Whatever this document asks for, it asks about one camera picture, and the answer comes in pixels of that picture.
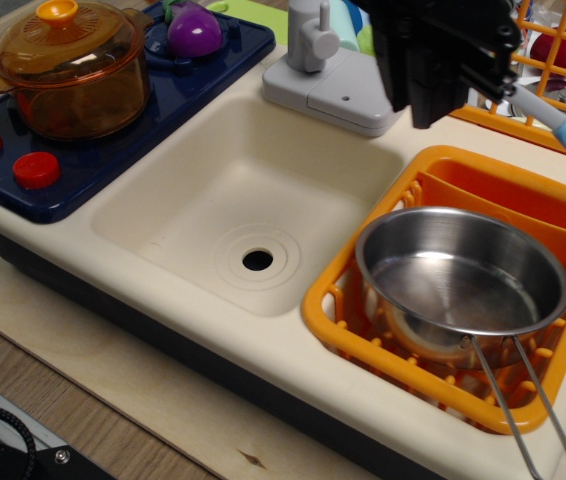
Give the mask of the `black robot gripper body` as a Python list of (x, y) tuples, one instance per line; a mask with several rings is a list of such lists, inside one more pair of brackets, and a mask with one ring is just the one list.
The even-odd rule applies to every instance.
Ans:
[(511, 55), (521, 33), (502, 1), (357, 1), (372, 29), (412, 39), (412, 49), (432, 49), (458, 60), (461, 79), (492, 100), (515, 81)]

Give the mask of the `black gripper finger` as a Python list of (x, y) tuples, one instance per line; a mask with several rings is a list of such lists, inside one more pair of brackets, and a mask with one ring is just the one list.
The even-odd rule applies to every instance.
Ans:
[(468, 90), (458, 60), (445, 58), (432, 49), (409, 52), (409, 100), (415, 128), (428, 129), (462, 107)]
[(410, 104), (408, 53), (412, 39), (373, 30), (373, 46), (385, 93), (395, 112)]

